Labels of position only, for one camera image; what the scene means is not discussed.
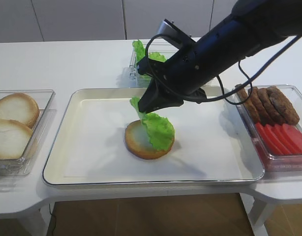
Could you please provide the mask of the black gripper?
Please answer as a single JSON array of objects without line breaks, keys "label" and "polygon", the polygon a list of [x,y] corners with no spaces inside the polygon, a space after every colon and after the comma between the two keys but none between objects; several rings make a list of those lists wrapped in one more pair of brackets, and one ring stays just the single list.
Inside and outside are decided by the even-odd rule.
[{"label": "black gripper", "polygon": [[258,45],[244,23],[229,16],[194,45],[178,49],[165,62],[149,58],[138,62],[139,74],[152,77],[138,102],[141,113],[179,107],[184,101],[207,101],[201,86],[247,56]]}]

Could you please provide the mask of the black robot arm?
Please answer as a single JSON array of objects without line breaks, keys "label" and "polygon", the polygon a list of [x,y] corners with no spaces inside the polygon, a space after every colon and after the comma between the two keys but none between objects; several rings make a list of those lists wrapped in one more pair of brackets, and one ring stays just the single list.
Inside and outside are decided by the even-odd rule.
[{"label": "black robot arm", "polygon": [[151,83],[138,103],[150,113],[185,101],[208,102],[202,86],[238,61],[284,41],[302,37],[302,0],[240,0],[211,31],[194,41],[164,20],[157,32],[177,48],[165,62],[144,56],[138,73]]}]

